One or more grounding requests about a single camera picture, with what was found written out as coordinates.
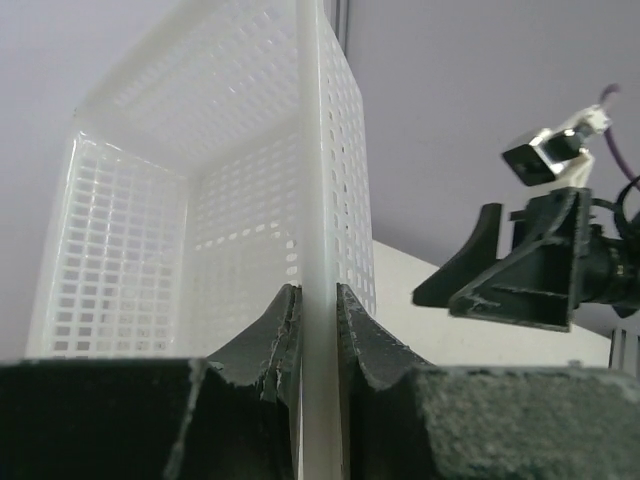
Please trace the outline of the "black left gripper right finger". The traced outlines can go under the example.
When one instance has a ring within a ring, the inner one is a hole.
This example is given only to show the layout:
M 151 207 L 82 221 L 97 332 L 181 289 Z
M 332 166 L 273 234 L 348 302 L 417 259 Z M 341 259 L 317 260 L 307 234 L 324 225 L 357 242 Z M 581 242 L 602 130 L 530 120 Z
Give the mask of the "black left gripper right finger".
M 435 366 L 336 288 L 351 479 L 635 479 L 639 384 L 584 367 Z

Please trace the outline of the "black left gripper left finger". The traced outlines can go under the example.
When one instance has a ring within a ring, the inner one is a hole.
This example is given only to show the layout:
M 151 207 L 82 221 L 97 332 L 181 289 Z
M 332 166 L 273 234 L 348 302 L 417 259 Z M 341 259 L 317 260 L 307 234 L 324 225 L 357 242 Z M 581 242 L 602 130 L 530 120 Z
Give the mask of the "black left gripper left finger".
M 293 479 L 302 291 L 207 357 L 1 366 L 5 479 Z

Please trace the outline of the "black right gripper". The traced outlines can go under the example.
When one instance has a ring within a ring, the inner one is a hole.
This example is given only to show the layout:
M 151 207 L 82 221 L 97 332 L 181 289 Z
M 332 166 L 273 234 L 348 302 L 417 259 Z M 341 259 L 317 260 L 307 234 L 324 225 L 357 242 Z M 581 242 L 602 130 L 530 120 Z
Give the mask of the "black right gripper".
M 483 205 L 465 244 L 414 289 L 412 303 L 449 307 L 454 317 L 568 332 L 578 305 L 590 206 L 586 188 L 531 199 L 515 214 L 519 241 L 499 259 L 503 206 Z

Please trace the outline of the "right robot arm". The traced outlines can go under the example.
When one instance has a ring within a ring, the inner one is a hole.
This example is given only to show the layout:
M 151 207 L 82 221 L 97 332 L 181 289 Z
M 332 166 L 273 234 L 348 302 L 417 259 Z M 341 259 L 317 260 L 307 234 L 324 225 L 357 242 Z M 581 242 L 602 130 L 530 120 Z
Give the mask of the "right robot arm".
M 564 187 L 510 215 L 512 249 L 498 257 L 503 206 L 481 207 L 470 237 L 419 284 L 412 302 L 453 317 L 567 332 L 582 304 L 611 306 L 621 318 L 639 310 L 639 220 L 624 203 L 589 188 Z

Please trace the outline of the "right aluminium frame post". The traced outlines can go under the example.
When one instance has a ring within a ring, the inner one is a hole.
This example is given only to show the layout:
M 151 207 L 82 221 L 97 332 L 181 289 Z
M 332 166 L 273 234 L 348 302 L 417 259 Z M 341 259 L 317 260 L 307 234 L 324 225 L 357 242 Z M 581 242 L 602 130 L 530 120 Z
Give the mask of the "right aluminium frame post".
M 350 13 L 350 0 L 332 0 L 330 2 L 330 21 L 345 56 L 348 56 Z

